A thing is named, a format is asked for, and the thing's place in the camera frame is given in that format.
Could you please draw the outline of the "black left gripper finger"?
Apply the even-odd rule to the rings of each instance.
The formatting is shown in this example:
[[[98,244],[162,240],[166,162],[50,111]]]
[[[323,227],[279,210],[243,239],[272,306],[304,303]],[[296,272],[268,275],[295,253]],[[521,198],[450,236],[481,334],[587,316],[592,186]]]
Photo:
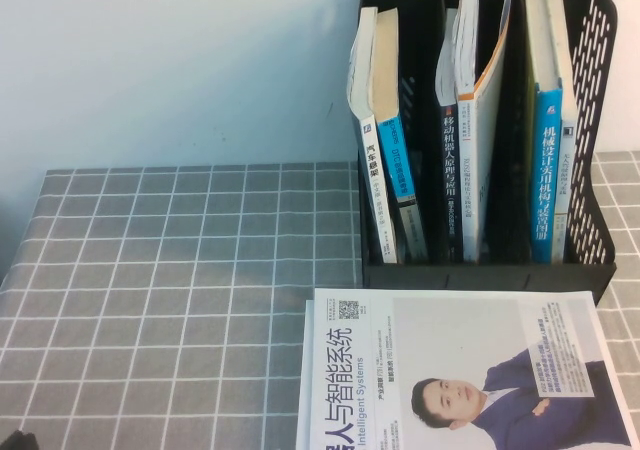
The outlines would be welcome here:
[[[0,450],[39,450],[39,444],[33,433],[15,430],[0,444]]]

